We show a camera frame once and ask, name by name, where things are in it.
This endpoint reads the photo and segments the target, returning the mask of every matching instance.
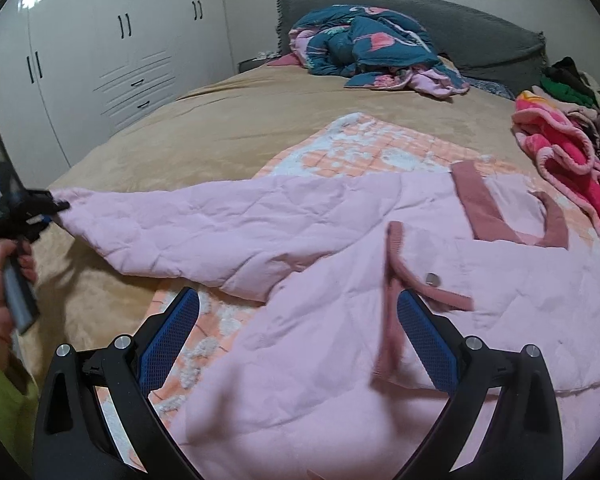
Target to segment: metal button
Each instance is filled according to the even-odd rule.
[[[56,350],[56,354],[59,357],[64,357],[71,351],[71,347],[69,345],[60,345]]]
[[[433,272],[430,272],[425,278],[425,283],[429,286],[434,286],[435,288],[438,288],[440,286],[440,276],[434,274]]]
[[[476,336],[469,336],[465,341],[464,344],[467,345],[467,347],[469,347],[471,350],[479,350],[480,348],[482,348],[482,341],[480,340],[480,338],[477,338]]]
[[[116,341],[114,342],[114,345],[116,346],[116,348],[118,348],[119,350],[124,350],[126,347],[128,347],[131,344],[131,338],[128,335],[121,335],[119,338],[116,339]]]
[[[536,345],[527,345],[525,350],[530,357],[540,357],[540,349]]]

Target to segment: green cloth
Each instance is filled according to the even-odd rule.
[[[0,370],[0,441],[26,472],[32,469],[37,411],[38,387],[22,363],[12,356],[8,370]]]
[[[545,75],[540,76],[540,86],[552,97],[558,99],[558,101],[576,103],[580,106],[586,106],[587,108],[593,108],[596,104],[593,99],[580,92],[576,92],[569,85],[555,82]]]

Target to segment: drawer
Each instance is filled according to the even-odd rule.
[[[103,115],[111,120],[113,131],[119,132],[175,98],[176,78],[171,77],[107,110]]]
[[[171,57],[155,61],[96,89],[100,92],[103,110],[108,111],[174,76]]]

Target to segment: beige bedsheet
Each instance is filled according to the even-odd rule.
[[[148,191],[251,178],[282,150],[362,111],[531,170],[510,132],[512,102],[472,88],[439,102],[414,92],[344,89],[344,79],[262,67],[163,106],[93,150],[52,187]],[[22,338],[42,380],[55,348],[107,345],[138,328],[158,281],[121,276],[57,226],[34,247],[42,315]]]

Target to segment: finger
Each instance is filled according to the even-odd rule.
[[[33,284],[38,280],[38,273],[34,269],[22,269],[22,275]]]
[[[20,256],[18,263],[23,269],[35,269],[36,267],[36,261],[33,259],[33,256]]]
[[[25,254],[33,254],[33,249],[31,248],[31,244],[29,243],[29,240],[22,241],[22,250],[24,251]]]
[[[13,240],[5,240],[4,238],[0,240],[0,269],[4,267],[7,258],[11,256],[15,250],[16,242]]]

